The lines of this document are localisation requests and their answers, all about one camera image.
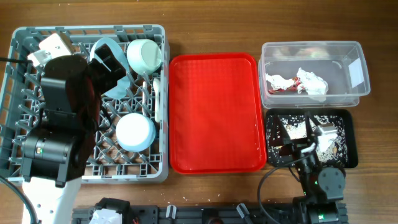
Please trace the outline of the white plastic fork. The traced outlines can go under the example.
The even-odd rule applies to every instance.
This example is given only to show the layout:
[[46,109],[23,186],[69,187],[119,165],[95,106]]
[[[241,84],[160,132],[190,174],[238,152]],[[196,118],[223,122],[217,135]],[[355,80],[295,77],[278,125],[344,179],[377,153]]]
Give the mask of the white plastic fork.
[[142,114],[144,116],[148,115],[148,107],[147,107],[147,99],[148,99],[149,92],[147,91],[147,83],[143,81],[142,83]]

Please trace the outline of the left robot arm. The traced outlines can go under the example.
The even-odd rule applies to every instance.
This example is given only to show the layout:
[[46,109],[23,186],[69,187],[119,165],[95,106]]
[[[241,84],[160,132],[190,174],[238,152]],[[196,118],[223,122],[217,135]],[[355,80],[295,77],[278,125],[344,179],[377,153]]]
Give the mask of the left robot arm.
[[110,115],[102,94],[126,76],[111,47],[102,44],[87,61],[80,55],[49,60],[40,81],[45,106],[22,143],[23,223],[68,223],[95,147]]

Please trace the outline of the light blue plate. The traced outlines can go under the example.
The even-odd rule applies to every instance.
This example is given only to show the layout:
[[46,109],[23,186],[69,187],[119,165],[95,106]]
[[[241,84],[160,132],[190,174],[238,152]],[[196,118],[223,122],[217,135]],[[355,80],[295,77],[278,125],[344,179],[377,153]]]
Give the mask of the light blue plate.
[[[103,62],[96,54],[95,50],[100,48],[102,45],[107,45],[112,51],[115,58],[119,61],[119,63],[125,68],[126,72],[129,72],[129,64],[127,62],[127,58],[124,54],[123,49],[119,46],[119,44],[109,37],[103,37],[99,41],[97,41],[94,46],[91,48],[89,61],[92,61],[94,58],[99,62]],[[126,96],[126,88],[130,87],[130,80],[125,75],[123,78],[119,79],[117,85],[105,92],[105,96],[120,100],[121,98]]]

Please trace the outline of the white plastic spoon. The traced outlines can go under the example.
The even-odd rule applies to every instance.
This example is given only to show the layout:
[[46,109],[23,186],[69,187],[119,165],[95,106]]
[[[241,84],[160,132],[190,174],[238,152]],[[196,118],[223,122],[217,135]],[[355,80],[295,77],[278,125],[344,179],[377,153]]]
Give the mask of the white plastic spoon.
[[160,80],[155,78],[153,80],[153,88],[155,92],[155,122],[160,123]]

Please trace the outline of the red strawberry cake wrapper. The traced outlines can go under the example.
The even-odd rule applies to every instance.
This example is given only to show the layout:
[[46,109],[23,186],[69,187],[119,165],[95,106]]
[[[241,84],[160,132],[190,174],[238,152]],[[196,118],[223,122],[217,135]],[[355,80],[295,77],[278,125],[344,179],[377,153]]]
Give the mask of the red strawberry cake wrapper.
[[271,90],[268,90],[270,94],[283,92],[283,91],[295,91],[298,89],[298,86],[301,84],[301,80],[298,77],[291,79],[284,79],[281,76],[271,76],[268,79],[268,82],[271,83]]

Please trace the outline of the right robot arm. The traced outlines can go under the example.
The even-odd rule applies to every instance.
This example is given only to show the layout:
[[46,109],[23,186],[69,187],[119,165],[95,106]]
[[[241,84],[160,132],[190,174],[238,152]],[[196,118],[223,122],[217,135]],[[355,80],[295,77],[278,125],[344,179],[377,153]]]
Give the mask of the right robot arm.
[[305,113],[304,138],[293,139],[278,115],[270,144],[280,147],[280,154],[292,156],[304,196],[293,199],[295,218],[299,223],[348,223],[346,205],[341,203],[345,189],[343,169],[324,167],[317,150],[328,148],[337,137],[336,128],[321,124],[310,113]]

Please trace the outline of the mint green bowl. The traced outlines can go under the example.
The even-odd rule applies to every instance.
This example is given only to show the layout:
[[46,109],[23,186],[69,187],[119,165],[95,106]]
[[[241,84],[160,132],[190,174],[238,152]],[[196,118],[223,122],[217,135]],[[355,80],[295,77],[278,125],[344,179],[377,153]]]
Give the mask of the mint green bowl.
[[161,56],[160,47],[150,39],[133,40],[126,51],[130,67],[139,75],[154,73],[162,63]]

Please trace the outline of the rice and nut scraps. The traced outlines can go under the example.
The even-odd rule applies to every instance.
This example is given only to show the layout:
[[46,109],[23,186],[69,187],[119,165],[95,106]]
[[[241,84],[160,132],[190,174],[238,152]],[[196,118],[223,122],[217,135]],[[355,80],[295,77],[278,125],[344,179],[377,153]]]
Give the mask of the rice and nut scraps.
[[[306,127],[304,115],[280,115],[280,120],[287,130],[291,139],[305,138]],[[348,163],[348,147],[346,145],[345,127],[343,119],[335,115],[314,115],[314,118],[321,124],[332,124],[337,130],[336,137],[329,141],[330,145],[326,149],[317,149],[317,156],[323,165],[339,164],[346,166]],[[273,116],[267,118],[267,155],[268,163],[278,166],[292,161],[291,156],[281,156],[280,146],[271,146],[269,140],[273,127]]]

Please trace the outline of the white napkin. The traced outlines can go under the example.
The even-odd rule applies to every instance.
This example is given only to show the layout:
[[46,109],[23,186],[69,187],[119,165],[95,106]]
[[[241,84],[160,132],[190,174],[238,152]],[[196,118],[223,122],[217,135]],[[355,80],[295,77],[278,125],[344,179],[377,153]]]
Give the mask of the white napkin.
[[316,76],[313,72],[306,72],[302,68],[298,69],[297,78],[299,84],[297,86],[298,94],[306,91],[308,96],[316,101],[324,102],[328,91],[328,84],[323,78]]

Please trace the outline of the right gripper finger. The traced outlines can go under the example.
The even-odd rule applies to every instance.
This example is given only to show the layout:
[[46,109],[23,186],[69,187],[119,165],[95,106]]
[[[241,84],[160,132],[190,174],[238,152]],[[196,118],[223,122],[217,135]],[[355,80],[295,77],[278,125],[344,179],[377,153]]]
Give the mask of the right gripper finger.
[[292,139],[278,116],[274,117],[273,146],[279,148],[279,156],[292,156],[300,159],[311,151],[311,129],[305,138]]
[[320,122],[316,118],[314,118],[309,111],[305,112],[304,117],[305,117],[306,134],[307,136],[311,136],[313,134],[312,124],[314,124],[315,127],[317,127],[320,125]]

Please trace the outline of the light blue bowl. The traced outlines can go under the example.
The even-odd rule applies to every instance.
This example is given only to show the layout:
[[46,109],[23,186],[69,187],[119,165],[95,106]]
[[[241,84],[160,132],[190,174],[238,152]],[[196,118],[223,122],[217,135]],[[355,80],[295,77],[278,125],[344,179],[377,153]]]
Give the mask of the light blue bowl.
[[123,149],[141,152],[154,142],[155,124],[143,114],[129,113],[118,121],[116,138]]

